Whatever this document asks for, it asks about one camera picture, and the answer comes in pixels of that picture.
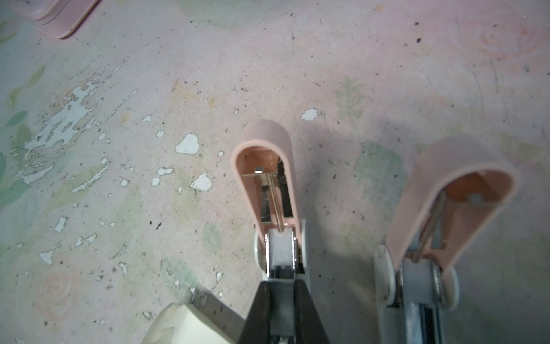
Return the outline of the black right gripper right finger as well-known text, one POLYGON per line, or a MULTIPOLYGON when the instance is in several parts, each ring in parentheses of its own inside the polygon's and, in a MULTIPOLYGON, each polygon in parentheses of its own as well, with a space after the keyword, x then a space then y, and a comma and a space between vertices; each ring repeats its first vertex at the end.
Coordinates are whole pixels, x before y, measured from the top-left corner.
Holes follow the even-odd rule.
POLYGON ((303 280, 294 283, 294 328, 295 343, 329 344, 322 321, 303 280))

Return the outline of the staple box sleeve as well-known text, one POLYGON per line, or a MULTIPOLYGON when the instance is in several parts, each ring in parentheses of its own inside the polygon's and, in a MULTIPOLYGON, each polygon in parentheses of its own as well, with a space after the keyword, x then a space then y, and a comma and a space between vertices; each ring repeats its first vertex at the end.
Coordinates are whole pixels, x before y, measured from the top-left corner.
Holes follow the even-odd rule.
POLYGON ((143 344, 235 343, 193 305, 170 304, 151 324, 143 344))

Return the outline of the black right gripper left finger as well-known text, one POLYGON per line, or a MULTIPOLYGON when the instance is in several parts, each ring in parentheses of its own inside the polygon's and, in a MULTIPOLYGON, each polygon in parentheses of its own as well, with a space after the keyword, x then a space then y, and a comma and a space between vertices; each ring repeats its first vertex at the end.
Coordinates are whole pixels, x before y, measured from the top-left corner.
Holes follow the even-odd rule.
POLYGON ((268 344, 272 342, 272 281, 262 281, 256 290, 238 344, 268 344))

